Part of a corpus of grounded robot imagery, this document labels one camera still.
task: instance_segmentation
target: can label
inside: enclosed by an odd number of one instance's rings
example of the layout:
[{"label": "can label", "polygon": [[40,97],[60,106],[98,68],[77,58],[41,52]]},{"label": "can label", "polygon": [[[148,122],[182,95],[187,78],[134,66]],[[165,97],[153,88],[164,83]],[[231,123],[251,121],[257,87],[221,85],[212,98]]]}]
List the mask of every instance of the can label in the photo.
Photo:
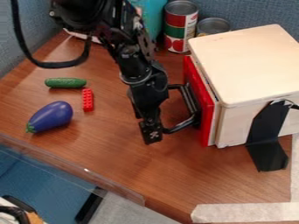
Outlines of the can label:
[{"label": "can label", "polygon": [[188,39],[194,38],[198,12],[188,16],[178,16],[166,13],[165,19],[165,45],[174,53],[188,52]]}]

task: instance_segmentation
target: wooden table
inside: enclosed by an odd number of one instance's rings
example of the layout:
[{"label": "wooden table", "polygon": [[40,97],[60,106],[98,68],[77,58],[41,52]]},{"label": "wooden table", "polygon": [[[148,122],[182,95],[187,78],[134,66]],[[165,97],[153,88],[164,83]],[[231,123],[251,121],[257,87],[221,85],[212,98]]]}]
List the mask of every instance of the wooden table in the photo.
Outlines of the wooden table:
[{"label": "wooden table", "polygon": [[[82,46],[81,40],[60,33],[36,57],[69,60]],[[170,82],[180,83],[183,56],[161,51],[157,58]],[[46,87],[49,77],[86,78],[94,90],[95,111],[83,113],[80,90]],[[183,223],[191,222],[192,210],[201,203],[289,201],[289,168],[258,173],[244,146],[203,149],[192,128],[144,145],[127,88],[100,45],[93,46],[87,63],[73,68],[45,70],[25,60],[0,81],[0,142]],[[73,106],[72,123],[26,134],[31,115],[58,100]],[[188,116],[177,93],[171,93],[162,110],[168,125]],[[289,154],[290,136],[281,143]]]}]

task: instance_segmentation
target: eggplant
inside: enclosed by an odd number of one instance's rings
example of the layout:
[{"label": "eggplant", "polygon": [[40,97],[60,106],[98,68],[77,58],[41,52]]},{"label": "eggplant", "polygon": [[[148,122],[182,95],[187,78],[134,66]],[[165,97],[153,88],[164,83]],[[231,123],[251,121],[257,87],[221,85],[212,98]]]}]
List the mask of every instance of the eggplant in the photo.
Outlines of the eggplant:
[{"label": "eggplant", "polygon": [[39,133],[71,122],[73,109],[66,101],[55,101],[44,106],[27,123],[26,132]]}]

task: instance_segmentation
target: white tape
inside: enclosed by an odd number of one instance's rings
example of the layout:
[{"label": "white tape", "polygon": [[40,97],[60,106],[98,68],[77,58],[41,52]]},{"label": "white tape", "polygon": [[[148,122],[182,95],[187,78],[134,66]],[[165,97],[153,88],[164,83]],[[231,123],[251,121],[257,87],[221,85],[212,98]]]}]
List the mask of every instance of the white tape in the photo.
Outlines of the white tape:
[{"label": "white tape", "polygon": [[193,223],[299,221],[299,203],[198,205]]},{"label": "white tape", "polygon": [[299,221],[299,135],[293,135],[291,202],[197,205],[193,223]]}]

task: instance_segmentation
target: black handle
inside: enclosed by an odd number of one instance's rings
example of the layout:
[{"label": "black handle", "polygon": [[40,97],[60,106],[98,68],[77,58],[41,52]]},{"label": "black handle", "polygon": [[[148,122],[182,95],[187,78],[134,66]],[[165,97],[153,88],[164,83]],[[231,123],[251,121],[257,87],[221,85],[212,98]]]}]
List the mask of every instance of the black handle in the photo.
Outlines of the black handle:
[{"label": "black handle", "polygon": [[181,95],[183,96],[184,102],[189,109],[189,112],[191,114],[191,117],[186,119],[185,121],[177,124],[176,126],[172,128],[165,128],[163,127],[163,133],[164,134],[173,134],[175,132],[178,132],[182,129],[185,129],[189,126],[199,126],[200,125],[200,117],[201,117],[201,107],[197,103],[193,92],[191,91],[190,84],[187,83],[186,85],[182,84],[176,84],[176,85],[169,85],[169,90],[176,89],[178,90]]}]

